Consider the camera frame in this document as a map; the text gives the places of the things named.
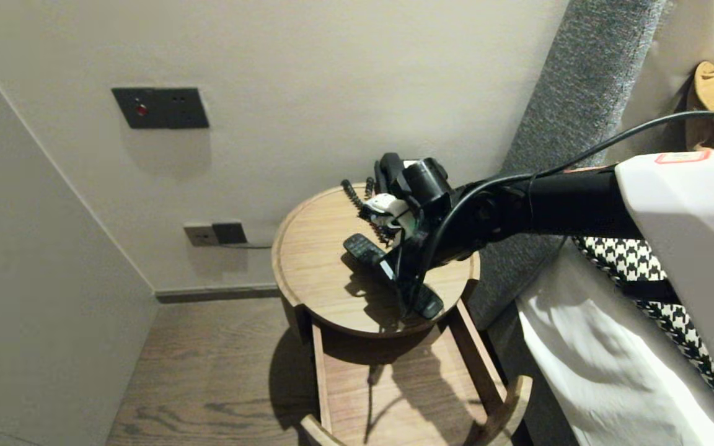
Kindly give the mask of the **black tv remote control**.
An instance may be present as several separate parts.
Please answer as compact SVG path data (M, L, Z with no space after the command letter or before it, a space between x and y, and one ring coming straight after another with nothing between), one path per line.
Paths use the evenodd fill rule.
M379 283L389 291L391 296L394 297L397 305L399 305L399 289L397 286L386 285L380 277L380 259L387 251L383 251L379 245L375 245L373 241L370 241L363 234L354 234L348 237L348 239L343 241L343 247L346 250L346 256L350 260L354 260L360 268L368 272L372 279L379 281ZM400 254L402 254L402 257L400 257L399 279L418 276L418 266L414 263L417 254L413 249L406 249L405 245L399 245L391 249L391 251L400 251ZM425 307L425 317L423 318L426 320L433 321L444 311L444 302L442 299L440 299L434 290L431 290L431 288L424 283L422 283L420 290L420 300L422 306Z

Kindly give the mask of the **round wooden bedside table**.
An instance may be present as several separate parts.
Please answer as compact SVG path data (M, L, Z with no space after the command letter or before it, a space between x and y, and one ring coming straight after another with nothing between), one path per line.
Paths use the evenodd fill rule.
M369 338L312 323L315 446L514 446L533 379L505 382L467 308L406 336Z

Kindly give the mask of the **black telephone handset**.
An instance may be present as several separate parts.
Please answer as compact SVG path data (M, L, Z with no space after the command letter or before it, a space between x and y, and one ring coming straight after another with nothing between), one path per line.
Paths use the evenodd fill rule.
M379 194L389 194L389 187L396 180L397 176L405 169L404 161L399 153L388 152L375 164L375 176L377 181L377 192Z

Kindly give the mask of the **grey baseboard strip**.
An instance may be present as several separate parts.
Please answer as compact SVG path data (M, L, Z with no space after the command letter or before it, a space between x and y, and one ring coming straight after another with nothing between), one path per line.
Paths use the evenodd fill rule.
M202 303L215 301L235 301L244 299L266 299L279 297L277 285L256 284L250 286L230 286L224 288L202 288L195 290L156 291L156 300L161 304Z

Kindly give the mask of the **grey fabric headboard edge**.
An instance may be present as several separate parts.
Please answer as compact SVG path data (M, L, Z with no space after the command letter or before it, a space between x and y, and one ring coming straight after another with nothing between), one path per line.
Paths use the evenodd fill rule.
M499 176L555 166L617 132L668 2L570 0ZM519 235L482 249L474 325L490 327L564 243Z

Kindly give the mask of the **black white houndstooth pillow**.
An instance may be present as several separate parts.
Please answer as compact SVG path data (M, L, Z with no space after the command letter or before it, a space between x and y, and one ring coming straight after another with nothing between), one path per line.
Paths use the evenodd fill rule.
M578 251L606 274L620 290L638 282L647 284L667 277L651 246L644 240L573 237ZM635 306L675 344L714 393L714 361L686 308L680 303L633 299Z

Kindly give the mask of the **beige padded headboard panel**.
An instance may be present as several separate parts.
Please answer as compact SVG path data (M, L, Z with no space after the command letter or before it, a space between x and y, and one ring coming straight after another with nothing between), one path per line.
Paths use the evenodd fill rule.
M700 63L714 76L714 0L610 0L597 37L624 80L618 129L686 110Z

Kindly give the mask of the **beige wall socket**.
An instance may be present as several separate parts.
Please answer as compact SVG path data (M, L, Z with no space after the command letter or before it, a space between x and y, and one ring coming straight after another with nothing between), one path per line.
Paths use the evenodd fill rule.
M184 225L184 234L193 247L216 247L220 245L212 225Z

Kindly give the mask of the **dark wall switch panel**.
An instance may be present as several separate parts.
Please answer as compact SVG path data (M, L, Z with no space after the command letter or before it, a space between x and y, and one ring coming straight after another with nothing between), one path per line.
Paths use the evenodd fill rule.
M196 87L114 87L112 94L130 129L208 129Z

